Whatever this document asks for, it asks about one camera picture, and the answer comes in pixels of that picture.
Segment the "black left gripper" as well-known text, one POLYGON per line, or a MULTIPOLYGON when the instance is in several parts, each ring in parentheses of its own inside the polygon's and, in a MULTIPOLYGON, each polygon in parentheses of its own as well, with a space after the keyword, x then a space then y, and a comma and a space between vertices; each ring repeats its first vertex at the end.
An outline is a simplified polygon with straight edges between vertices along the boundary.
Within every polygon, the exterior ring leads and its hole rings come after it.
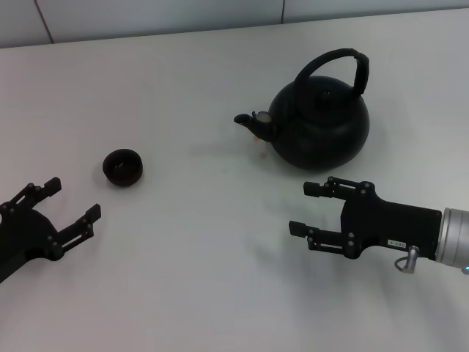
POLYGON ((61 190, 61 180, 53 177, 43 186, 28 183, 10 201, 1 204, 1 281, 30 260, 60 260, 66 252, 94 236, 93 225, 101 218, 99 204, 61 231, 32 209, 61 190))

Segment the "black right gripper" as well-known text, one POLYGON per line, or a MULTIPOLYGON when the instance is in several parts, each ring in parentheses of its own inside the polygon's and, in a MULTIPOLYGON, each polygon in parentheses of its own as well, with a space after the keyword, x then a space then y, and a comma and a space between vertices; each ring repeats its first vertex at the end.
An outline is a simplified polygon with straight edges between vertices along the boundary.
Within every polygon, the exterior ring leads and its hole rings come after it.
POLYGON ((357 183, 332 176, 323 184, 305 182, 303 192, 308 197, 344 200, 341 232, 289 222, 290 235, 305 238, 310 251, 357 259, 371 246, 403 252, 416 246, 421 257, 436 259, 441 211, 388 202, 378 197, 371 182, 357 183))

